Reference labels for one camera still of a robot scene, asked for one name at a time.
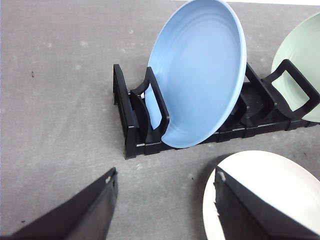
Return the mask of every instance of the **blue plate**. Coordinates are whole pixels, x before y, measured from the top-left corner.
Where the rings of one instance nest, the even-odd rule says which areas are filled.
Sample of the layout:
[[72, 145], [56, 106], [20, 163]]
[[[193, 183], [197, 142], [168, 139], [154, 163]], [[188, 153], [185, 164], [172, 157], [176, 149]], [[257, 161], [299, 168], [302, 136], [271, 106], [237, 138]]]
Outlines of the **blue plate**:
[[[162, 141], [174, 148], [199, 144], [227, 119], [239, 97], [247, 63], [244, 31], [222, 0], [193, 0], [161, 30], [150, 55], [170, 115]], [[161, 113], [149, 86], [145, 103], [155, 129]]]

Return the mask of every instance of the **dish rack handle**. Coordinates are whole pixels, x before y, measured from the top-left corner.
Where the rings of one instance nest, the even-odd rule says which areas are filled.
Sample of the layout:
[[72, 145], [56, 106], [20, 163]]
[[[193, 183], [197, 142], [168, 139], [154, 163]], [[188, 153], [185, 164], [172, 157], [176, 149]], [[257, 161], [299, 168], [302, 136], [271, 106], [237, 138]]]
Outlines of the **dish rack handle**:
[[[309, 97], [309, 100], [295, 111], [292, 111], [290, 109], [285, 98], [272, 85], [272, 82], [278, 79], [285, 71], [287, 71], [291, 75], [295, 82]], [[320, 103], [320, 94], [318, 93], [318, 91], [311, 85], [311, 83], [289, 59], [284, 59], [273, 73], [262, 79], [262, 82], [265, 83], [267, 88], [273, 89], [272, 92], [275, 93], [273, 97], [277, 100], [277, 109], [291, 120], [302, 119], [303, 116], [308, 114]]]
[[[147, 106], [145, 104], [145, 101], [141, 97], [141, 94], [147, 90], [149, 85], [153, 90], [162, 116], [160, 125], [156, 129], [152, 129]], [[150, 66], [146, 68], [144, 81], [141, 83], [141, 85], [130, 91], [130, 100], [136, 113], [143, 140], [148, 143], [159, 142], [162, 135], [165, 134], [167, 130], [170, 116], [154, 72], [152, 71], [152, 68]]]

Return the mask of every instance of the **gray surface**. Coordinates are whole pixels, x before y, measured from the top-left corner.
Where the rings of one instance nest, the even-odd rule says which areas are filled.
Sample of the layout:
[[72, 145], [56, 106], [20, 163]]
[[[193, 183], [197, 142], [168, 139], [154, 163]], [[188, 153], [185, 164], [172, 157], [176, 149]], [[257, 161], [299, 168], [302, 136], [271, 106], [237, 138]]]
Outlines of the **gray surface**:
[[[136, 87], [158, 32], [181, 4], [1, 1], [2, 234], [60, 205], [113, 166], [119, 196], [110, 240], [205, 239], [203, 189], [224, 154], [270, 151], [320, 178], [320, 126], [124, 160], [113, 64], [122, 66], [128, 88]], [[320, 11], [231, 6], [246, 34], [248, 61], [261, 77], [290, 30]]]

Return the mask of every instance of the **dish rack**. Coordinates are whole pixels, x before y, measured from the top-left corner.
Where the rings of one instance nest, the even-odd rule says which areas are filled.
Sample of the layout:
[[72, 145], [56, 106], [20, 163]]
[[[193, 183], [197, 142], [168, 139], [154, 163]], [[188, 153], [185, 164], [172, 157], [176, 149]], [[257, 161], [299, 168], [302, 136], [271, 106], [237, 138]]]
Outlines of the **dish rack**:
[[[285, 71], [309, 97], [309, 100], [295, 111], [290, 109], [286, 100], [272, 85], [272, 82]], [[247, 63], [245, 75], [249, 82], [243, 84], [231, 114], [214, 134], [199, 144], [220, 143], [230, 139], [249, 138], [264, 133], [289, 131], [320, 124], [302, 119], [320, 103], [320, 94], [290, 60], [283, 60], [273, 73], [263, 79], [260, 79]], [[151, 126], [143, 95], [149, 85], [152, 87], [162, 116], [160, 125], [156, 129]], [[120, 113], [125, 159], [175, 149], [161, 141], [170, 116], [151, 67], [146, 68], [141, 85], [128, 92], [123, 72], [118, 64], [114, 64], [113, 100], [114, 104], [118, 105]]]

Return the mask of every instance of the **white plate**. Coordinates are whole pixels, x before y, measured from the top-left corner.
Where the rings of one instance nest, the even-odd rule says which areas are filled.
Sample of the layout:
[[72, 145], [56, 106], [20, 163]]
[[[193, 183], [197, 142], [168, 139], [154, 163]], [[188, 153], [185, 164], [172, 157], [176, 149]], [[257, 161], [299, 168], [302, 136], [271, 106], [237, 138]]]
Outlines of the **white plate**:
[[[218, 166], [264, 202], [320, 235], [320, 182], [303, 167], [267, 151], [238, 152]], [[208, 240], [224, 240], [214, 181], [215, 171], [203, 195], [203, 224]]]

